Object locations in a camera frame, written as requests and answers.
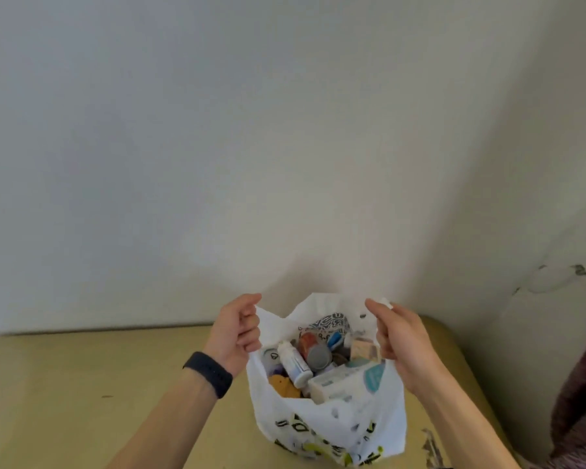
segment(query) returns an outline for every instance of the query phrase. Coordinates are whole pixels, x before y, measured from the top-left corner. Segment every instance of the wall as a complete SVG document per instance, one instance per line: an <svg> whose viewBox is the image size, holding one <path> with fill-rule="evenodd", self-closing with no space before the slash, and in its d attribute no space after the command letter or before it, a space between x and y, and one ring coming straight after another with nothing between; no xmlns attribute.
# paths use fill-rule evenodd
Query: wall
<svg viewBox="0 0 586 469"><path fill-rule="evenodd" d="M556 396L586 349L586 210L524 281L499 318L477 333L469 361L514 447L531 460L551 451Z"/></svg>
<svg viewBox="0 0 586 469"><path fill-rule="evenodd" d="M586 0L0 0L0 332L254 290L491 320L584 205L557 31L585 27Z"/></svg>

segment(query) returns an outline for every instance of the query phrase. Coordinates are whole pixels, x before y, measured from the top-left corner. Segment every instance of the finger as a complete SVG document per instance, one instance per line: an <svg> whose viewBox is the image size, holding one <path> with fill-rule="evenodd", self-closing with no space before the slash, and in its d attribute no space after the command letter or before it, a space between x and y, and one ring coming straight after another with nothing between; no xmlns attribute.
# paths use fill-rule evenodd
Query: finger
<svg viewBox="0 0 586 469"><path fill-rule="evenodd" d="M377 331L384 334L385 336L389 335L389 328L386 327L386 324L384 324L384 321L380 318L376 319L377 321Z"/></svg>
<svg viewBox="0 0 586 469"><path fill-rule="evenodd" d="M391 350L385 349L384 347L380 347L380 355L382 356L383 359L388 359L388 360L397 360L398 357L395 355L395 353Z"/></svg>
<svg viewBox="0 0 586 469"><path fill-rule="evenodd" d="M242 316L251 316L251 315L255 315L255 314L256 314L256 306L255 305L246 306L241 310Z"/></svg>
<svg viewBox="0 0 586 469"><path fill-rule="evenodd" d="M239 334L243 334L244 332L257 328L259 323L260 319L257 315L241 318L241 330L239 331Z"/></svg>
<svg viewBox="0 0 586 469"><path fill-rule="evenodd" d="M392 323L395 318L396 315L395 313L389 309L388 307L384 306L381 303L378 303L377 301L374 301L373 299L367 298L365 299L365 306L367 307L367 309L371 312L371 314L373 314L378 321L382 322L382 325L384 326L384 328L386 327L386 324Z"/></svg>
<svg viewBox="0 0 586 469"><path fill-rule="evenodd" d="M243 348L245 349L245 352L250 353L250 352L257 351L261 347L262 347L262 344L260 344L260 341L254 341L254 342L246 345Z"/></svg>
<svg viewBox="0 0 586 469"><path fill-rule="evenodd" d="M261 298L262 295L259 292L254 294L245 293L222 307L222 311L226 311L228 313L238 313L247 306L257 304Z"/></svg>
<svg viewBox="0 0 586 469"><path fill-rule="evenodd" d="M381 333L377 333L376 336L378 344L380 344L380 352L382 357L385 359L395 360L395 352L393 351L393 346L389 342L389 339Z"/></svg>
<svg viewBox="0 0 586 469"><path fill-rule="evenodd" d="M237 345L246 346L254 341L257 341L258 338L260 338L260 329L254 328L248 332L240 334L239 338L237 339Z"/></svg>
<svg viewBox="0 0 586 469"><path fill-rule="evenodd" d="M391 303L391 305L393 306L393 311L395 311L395 314L402 316L406 321L408 321L409 324L418 326L422 323L421 318L414 311L411 311L407 307L397 303Z"/></svg>

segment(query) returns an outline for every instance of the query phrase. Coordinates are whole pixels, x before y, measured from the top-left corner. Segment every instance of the gray lid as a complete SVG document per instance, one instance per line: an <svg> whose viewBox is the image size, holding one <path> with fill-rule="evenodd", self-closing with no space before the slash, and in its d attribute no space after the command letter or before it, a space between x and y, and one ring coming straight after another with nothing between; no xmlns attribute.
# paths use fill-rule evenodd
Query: gray lid
<svg viewBox="0 0 586 469"><path fill-rule="evenodd" d="M308 351L306 363L313 372L325 369L330 362L332 362L332 353L325 343L320 342Z"/></svg>

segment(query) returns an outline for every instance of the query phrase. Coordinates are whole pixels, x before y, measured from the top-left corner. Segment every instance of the black fitness band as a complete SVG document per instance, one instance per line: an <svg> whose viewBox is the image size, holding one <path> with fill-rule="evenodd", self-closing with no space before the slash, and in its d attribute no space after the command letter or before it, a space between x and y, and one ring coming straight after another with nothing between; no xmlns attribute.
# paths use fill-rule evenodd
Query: black fitness band
<svg viewBox="0 0 586 469"><path fill-rule="evenodd" d="M232 374L203 352L194 352L182 368L193 369L208 380L217 398L223 398L232 385Z"/></svg>

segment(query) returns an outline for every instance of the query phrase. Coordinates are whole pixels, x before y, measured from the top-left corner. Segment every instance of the white plastic bag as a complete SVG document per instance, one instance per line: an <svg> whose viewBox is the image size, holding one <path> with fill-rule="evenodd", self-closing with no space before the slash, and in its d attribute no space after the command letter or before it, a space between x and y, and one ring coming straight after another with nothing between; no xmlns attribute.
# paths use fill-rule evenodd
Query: white plastic bag
<svg viewBox="0 0 586 469"><path fill-rule="evenodd" d="M324 316L340 313L352 331L375 340L375 317L339 294L313 293L287 317L258 308L264 345L298 337L299 330ZM342 400L316 405L308 398L282 398L267 381L260 351L247 366L254 414L267 439L304 457L326 455L338 464L360 465L404 451L404 386L395 366L386 361L380 388L362 408Z"/></svg>

